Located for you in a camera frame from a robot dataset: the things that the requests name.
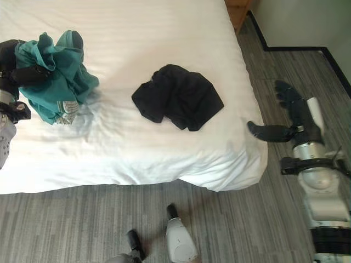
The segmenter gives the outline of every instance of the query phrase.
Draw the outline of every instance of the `teal shirt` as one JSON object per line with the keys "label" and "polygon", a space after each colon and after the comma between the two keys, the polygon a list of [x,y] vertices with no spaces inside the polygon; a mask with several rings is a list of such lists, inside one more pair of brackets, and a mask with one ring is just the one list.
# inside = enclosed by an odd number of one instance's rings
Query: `teal shirt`
{"label": "teal shirt", "polygon": [[66,31],[56,46],[43,33],[39,41],[18,44],[15,55],[17,68],[38,64],[52,71],[45,82],[20,88],[30,105],[50,124],[67,114],[64,102],[84,103],[99,84],[98,78],[90,75],[83,65],[83,39],[77,31]]}

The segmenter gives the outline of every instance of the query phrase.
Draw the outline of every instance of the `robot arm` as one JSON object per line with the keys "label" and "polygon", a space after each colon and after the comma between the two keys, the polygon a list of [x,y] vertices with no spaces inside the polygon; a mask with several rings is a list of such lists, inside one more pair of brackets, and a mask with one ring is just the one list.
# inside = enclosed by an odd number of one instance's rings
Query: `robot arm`
{"label": "robot arm", "polygon": [[293,141],[294,158],[281,159],[281,173],[297,175],[305,191],[304,206],[316,250],[315,262],[350,260],[350,214],[338,191],[339,177],[350,177],[350,172],[341,159],[328,158],[316,98],[305,101],[294,87],[282,81],[276,82],[276,91],[280,105],[288,110],[292,125],[257,126],[248,122],[248,128],[264,141]]}
{"label": "robot arm", "polygon": [[31,111],[19,99],[20,86],[45,81],[50,71],[39,65],[16,68],[15,47],[21,40],[0,43],[0,169],[9,155],[11,139],[16,134],[15,124],[21,119],[30,119]]}

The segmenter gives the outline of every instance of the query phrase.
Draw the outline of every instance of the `wooden nightstand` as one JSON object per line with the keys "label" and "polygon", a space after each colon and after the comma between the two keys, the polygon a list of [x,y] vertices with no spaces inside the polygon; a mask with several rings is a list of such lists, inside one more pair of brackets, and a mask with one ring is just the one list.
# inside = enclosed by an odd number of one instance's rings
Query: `wooden nightstand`
{"label": "wooden nightstand", "polygon": [[251,0],[225,0],[231,23],[236,34],[239,34],[244,23]]}

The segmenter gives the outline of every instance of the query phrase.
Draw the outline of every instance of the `gray floor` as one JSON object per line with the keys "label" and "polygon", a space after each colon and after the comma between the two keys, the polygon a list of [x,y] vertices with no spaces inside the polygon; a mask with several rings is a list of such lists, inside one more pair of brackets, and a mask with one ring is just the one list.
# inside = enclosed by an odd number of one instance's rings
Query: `gray floor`
{"label": "gray floor", "polygon": [[[266,123],[288,124],[273,92],[275,79],[285,79],[320,100],[327,148],[349,149],[350,99],[322,54],[265,53],[250,19],[238,39]],[[278,160],[290,154],[289,144],[269,144],[262,180],[242,191],[215,193],[175,181],[2,195],[0,262],[102,263],[128,252],[124,235],[132,227],[149,254],[145,262],[168,262],[165,207],[174,202],[202,262],[310,263],[313,246],[302,190],[294,176],[279,174]],[[349,182],[342,184],[348,197]]]}

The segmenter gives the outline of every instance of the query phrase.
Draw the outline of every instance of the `white bedsheet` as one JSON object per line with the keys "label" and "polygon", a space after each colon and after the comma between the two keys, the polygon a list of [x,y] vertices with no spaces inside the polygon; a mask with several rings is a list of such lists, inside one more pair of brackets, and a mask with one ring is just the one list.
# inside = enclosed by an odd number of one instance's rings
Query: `white bedsheet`
{"label": "white bedsheet", "polygon": [[[223,0],[0,1],[0,42],[84,40],[84,64],[100,80],[73,126],[50,126],[32,110],[20,121],[0,172],[0,193],[95,184],[154,184],[177,178],[214,191],[257,183],[267,145],[246,122],[262,123]],[[200,72],[225,106],[197,132],[142,117],[131,95],[154,71]]]}

